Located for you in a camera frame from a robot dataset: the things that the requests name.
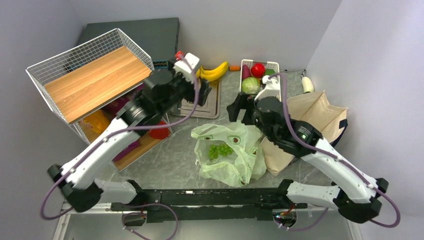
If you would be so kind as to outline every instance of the black strap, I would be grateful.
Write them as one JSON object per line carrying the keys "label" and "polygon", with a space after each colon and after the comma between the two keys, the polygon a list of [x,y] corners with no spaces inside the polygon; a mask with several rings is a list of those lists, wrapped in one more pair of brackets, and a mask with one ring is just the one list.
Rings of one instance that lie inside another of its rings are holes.
{"label": "black strap", "polygon": [[338,138],[336,139],[336,140],[334,140],[332,143],[331,143],[331,146],[334,148],[336,145],[337,145],[337,143],[340,141],[340,139],[342,138],[342,136],[343,136],[343,134],[345,133],[345,131],[346,131],[346,128],[348,127],[348,120],[347,119],[343,119],[343,120],[341,120],[339,123],[338,123],[338,129],[341,129],[341,128],[343,128],[343,131],[340,133],[340,135],[338,136]]}

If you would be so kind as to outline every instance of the robotic arm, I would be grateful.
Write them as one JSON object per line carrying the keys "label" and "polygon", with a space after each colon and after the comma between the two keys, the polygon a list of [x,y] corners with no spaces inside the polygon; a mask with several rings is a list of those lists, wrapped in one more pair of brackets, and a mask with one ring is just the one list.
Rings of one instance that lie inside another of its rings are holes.
{"label": "robotic arm", "polygon": [[[238,94],[234,103],[227,107],[230,121],[236,121],[240,109],[246,109],[242,123],[255,125],[270,142],[283,151],[302,158],[333,180],[333,186],[316,186],[284,179],[276,193],[280,203],[283,206],[307,203],[327,207],[337,210],[342,216],[356,223],[364,223],[378,216],[382,204],[378,200],[380,195],[373,187],[385,193],[389,183],[384,178],[370,177],[350,164],[311,124],[290,119],[295,134],[302,141],[330,152],[337,156],[337,159],[297,142],[286,124],[282,103],[275,97],[280,93],[278,81],[265,76],[263,82],[266,83],[265,89],[255,98],[242,92]],[[346,163],[356,169],[372,187],[365,184]]]}
{"label": "robotic arm", "polygon": [[[146,78],[144,89],[117,113],[117,117],[93,143],[70,162],[63,166],[52,165],[48,169],[47,172],[54,182],[70,172],[58,186],[77,212],[87,211],[97,203],[118,202],[131,205],[146,201],[147,196],[135,181],[108,182],[96,179],[96,176],[117,154],[143,136],[147,130],[127,130],[110,139],[107,136],[128,127],[156,125],[162,116],[182,99],[193,102],[196,79],[192,77],[192,70],[197,70],[199,58],[188,53],[185,60],[191,67],[182,60],[171,59],[168,70],[155,71]],[[206,80],[199,84],[198,104],[203,106],[211,88]],[[91,153],[89,157],[74,168],[87,153]]]}

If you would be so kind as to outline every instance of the wall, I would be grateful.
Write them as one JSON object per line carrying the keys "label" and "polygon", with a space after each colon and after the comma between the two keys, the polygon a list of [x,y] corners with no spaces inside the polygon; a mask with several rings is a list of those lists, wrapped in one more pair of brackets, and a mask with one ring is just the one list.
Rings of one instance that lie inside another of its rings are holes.
{"label": "wall", "polygon": [[[307,66],[316,90],[349,107],[338,149],[364,172],[390,182],[388,194],[404,218],[393,230],[364,225],[365,239],[379,239],[373,238],[377,231],[412,236],[419,228],[405,223],[424,222],[423,9],[418,0],[343,0]],[[383,204],[378,219],[390,223],[394,211]]]}
{"label": "wall", "polygon": [[[39,207],[52,185],[46,170],[63,164],[84,142],[53,115],[25,68],[77,42],[82,29],[67,0],[0,2],[0,233],[1,239],[52,239],[56,221],[43,221]],[[47,212],[57,214],[56,191]]]}
{"label": "wall", "polygon": [[178,17],[179,48],[206,66],[242,59],[304,69],[341,0],[71,0],[84,23]]}

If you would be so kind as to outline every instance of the bunch of grapes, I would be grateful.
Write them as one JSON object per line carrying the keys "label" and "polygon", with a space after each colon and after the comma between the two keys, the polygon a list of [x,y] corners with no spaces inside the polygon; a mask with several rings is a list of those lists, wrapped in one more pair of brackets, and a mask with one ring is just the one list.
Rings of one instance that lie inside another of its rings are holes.
{"label": "bunch of grapes", "polygon": [[209,147],[209,160],[217,159],[219,155],[224,157],[233,153],[233,149],[226,143],[219,145],[211,144]]}

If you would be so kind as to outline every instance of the metal wire mesh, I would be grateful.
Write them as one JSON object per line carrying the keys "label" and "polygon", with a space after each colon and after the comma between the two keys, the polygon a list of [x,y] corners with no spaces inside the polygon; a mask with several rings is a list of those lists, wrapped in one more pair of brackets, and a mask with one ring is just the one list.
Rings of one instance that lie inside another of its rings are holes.
{"label": "metal wire mesh", "polygon": [[[115,28],[68,51],[32,65],[26,69],[26,72],[51,111],[66,122],[63,114],[44,86],[122,46],[130,50],[150,70],[154,70],[152,58],[124,32],[119,28]],[[84,135],[78,123],[69,126],[78,133],[84,141],[88,142],[87,137]]]}

